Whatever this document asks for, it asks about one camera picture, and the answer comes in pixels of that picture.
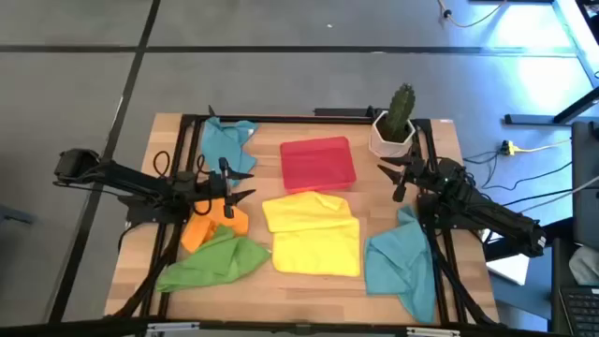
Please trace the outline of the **small teal microfiber towel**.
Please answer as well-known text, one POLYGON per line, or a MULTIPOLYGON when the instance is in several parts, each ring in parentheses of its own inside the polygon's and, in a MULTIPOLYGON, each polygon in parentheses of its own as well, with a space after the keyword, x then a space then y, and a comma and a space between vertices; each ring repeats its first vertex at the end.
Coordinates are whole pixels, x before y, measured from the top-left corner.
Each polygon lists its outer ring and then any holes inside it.
POLYGON ((257 129, 258 124, 249 121, 222 124, 218 117, 209 118, 204 123, 200 142, 205 163, 220 173, 219 159, 224 157, 234 171, 249 173, 256 165, 256 158, 245 152, 243 146, 257 129))

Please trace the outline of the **green cactus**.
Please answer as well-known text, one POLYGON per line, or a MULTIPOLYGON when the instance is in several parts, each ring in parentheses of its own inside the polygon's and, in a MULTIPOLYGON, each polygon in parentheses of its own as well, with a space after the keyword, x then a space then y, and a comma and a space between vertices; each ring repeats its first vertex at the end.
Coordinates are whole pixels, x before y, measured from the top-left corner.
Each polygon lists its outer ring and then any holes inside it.
POLYGON ((416 94, 411 84, 404 83, 391 99, 385 119, 386 140, 404 142, 409 134, 407 123, 416 104, 416 94))

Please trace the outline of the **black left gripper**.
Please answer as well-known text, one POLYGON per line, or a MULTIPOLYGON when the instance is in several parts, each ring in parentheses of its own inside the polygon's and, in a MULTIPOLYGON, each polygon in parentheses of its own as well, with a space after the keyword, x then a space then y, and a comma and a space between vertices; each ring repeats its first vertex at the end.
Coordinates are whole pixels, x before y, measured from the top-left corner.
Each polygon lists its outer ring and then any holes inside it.
POLYGON ((215 170, 211 170, 209 174, 209 186, 211 190, 211 196, 213 198, 222 198, 224 200, 224 216, 226 218, 233 218, 234 211, 233 205, 238 204, 244 198, 252 195, 256 190, 249 189, 240 192, 231 193, 230 180, 244 180, 253 178, 254 175, 251 173, 236 172, 230 170, 228 161, 225 157, 220 157, 218 160, 220 172, 217 173, 215 170))

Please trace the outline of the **black aluminium table frame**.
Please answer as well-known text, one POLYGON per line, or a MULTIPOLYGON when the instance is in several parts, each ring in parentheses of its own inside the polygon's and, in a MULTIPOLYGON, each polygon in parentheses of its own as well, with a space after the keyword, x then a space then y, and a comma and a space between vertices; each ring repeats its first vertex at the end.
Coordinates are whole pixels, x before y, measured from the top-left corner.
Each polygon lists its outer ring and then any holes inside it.
MULTIPOLYGON (((183 117, 158 113, 143 159, 142 171, 154 175, 153 157, 159 151, 175 150, 183 117)), ((258 119, 257 133, 244 149, 257 159, 254 179, 245 180, 240 190, 256 189, 239 208, 249 215, 248 237, 271 248, 272 236, 262 212, 262 202, 285 194, 280 169, 280 143, 304 139, 347 137, 357 174, 346 190, 331 191, 345 198, 360 222, 364 240, 398 225, 397 210, 402 204, 391 199, 395 189, 379 170, 378 160, 368 148, 371 122, 366 118, 299 116, 223 116, 221 120, 258 119)), ((461 161, 455 125, 450 120, 432 120, 436 153, 461 161)), ((141 225, 124 236, 104 314, 124 306, 147 275, 159 226, 141 225)), ((466 230, 451 230, 459 275, 485 314, 499 321, 489 272, 480 241, 466 230)), ((281 273, 271 262, 229 285, 192 288, 168 297, 166 318, 274 323, 408 325, 417 322, 394 296, 367 296, 363 276, 314 276, 281 273)))

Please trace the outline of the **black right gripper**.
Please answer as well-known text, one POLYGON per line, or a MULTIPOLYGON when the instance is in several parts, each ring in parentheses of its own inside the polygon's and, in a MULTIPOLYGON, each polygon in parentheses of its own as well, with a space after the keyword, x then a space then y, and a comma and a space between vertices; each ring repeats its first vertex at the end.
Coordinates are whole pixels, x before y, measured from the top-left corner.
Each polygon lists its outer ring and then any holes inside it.
POLYGON ((418 142, 414 142, 408 153, 400 157, 381 157, 386 163, 394 166, 403 167, 403 173, 388 168, 383 165, 377 167, 392 181, 394 185, 397 185, 394 192, 394 200, 402 202, 406 193, 406 184, 416 184, 416 180, 419 179, 426 167, 426 160, 422 157, 421 147, 418 142))

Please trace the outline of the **white paper sheet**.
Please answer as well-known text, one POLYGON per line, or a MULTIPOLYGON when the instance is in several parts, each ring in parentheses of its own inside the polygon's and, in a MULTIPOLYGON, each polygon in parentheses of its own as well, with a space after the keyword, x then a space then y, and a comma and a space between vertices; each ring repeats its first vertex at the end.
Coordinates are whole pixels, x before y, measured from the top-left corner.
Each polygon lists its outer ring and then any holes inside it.
POLYGON ((495 260, 487 258, 486 264, 490 271, 504 279, 519 286, 525 285, 530 264, 530 259, 527 256, 519 254, 495 260))

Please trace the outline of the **black flat bracket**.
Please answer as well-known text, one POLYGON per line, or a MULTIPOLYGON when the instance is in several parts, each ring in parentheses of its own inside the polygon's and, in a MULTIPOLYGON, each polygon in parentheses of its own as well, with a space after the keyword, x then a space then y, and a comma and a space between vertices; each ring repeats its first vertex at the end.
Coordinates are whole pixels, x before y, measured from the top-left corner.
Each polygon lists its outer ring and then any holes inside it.
POLYGON ((366 109, 358 108, 316 108, 314 109, 314 115, 320 117, 358 117, 358 118, 372 118, 373 109, 368 107, 366 109))

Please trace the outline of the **black laptop keyboard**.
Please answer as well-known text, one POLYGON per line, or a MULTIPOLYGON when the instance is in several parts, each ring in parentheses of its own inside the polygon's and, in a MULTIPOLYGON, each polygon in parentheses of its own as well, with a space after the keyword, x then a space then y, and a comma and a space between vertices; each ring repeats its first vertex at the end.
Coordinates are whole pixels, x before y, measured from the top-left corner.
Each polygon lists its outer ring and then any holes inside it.
POLYGON ((599 287, 562 286, 560 299, 575 337, 599 337, 599 287))

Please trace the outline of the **green microfiber towel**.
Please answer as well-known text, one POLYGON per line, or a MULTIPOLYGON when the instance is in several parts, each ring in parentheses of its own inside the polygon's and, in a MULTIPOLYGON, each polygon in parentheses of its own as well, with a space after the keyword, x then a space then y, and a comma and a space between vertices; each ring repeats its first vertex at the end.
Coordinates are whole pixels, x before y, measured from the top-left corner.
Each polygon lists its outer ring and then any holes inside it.
POLYGON ((270 258, 268 249, 230 227, 219 226, 195 253, 164 269, 155 290, 171 293, 193 287, 219 286, 256 271, 270 258))

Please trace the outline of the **white hexagonal plant pot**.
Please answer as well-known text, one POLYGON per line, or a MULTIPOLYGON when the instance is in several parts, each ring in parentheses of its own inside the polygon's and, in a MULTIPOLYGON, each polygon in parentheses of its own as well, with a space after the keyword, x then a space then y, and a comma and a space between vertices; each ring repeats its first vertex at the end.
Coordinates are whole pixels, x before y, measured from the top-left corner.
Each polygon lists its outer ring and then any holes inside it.
POLYGON ((378 124, 385 119, 388 111, 383 110, 374 120, 369 138, 369 150, 377 157, 400 157, 408 154, 413 145, 413 136, 416 133, 411 121, 407 121, 408 135, 403 142, 384 140, 378 130, 378 124))

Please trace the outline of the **large teal microfiber towel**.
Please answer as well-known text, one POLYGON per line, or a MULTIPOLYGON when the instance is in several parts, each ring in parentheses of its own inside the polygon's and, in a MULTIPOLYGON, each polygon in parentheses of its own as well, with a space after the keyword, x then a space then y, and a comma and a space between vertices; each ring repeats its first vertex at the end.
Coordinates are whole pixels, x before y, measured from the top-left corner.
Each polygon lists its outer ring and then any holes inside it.
POLYGON ((415 210, 398 210, 399 225, 366 240, 364 279, 369 296, 393 295, 419 323, 435 320, 431 248, 415 210))

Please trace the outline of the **yellow microfiber towel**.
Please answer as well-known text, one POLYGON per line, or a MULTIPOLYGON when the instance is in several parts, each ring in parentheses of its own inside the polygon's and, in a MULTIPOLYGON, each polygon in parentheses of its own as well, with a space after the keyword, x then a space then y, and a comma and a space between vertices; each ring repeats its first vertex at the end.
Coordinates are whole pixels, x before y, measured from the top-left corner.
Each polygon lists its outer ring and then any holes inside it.
POLYGON ((314 191, 262 203, 277 271, 358 277, 360 223, 346 199, 314 191))

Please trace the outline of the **grey computer monitor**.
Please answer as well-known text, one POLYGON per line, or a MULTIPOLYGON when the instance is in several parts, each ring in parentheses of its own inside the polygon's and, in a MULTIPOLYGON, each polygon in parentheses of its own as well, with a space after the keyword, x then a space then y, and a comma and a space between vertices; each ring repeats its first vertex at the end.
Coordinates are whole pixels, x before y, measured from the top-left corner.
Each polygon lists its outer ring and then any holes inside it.
POLYGON ((599 251, 599 124, 572 124, 574 238, 599 251))

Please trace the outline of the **red plastic basket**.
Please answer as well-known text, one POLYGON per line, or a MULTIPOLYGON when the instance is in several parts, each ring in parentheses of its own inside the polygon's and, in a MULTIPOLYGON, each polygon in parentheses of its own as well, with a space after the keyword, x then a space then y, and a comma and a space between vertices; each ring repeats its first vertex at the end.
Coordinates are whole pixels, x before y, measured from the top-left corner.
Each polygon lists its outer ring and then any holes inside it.
POLYGON ((357 179, 346 137, 283 142, 280 157, 288 193, 346 189, 357 179))

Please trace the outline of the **grey chair leg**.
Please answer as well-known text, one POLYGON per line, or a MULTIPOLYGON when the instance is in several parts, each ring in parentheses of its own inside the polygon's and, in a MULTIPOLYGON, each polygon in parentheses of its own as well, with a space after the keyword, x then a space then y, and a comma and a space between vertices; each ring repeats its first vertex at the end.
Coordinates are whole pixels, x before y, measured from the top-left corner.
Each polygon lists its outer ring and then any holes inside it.
POLYGON ((0 224, 7 220, 14 220, 25 224, 33 224, 36 221, 36 217, 31 213, 22 212, 0 204, 0 224))

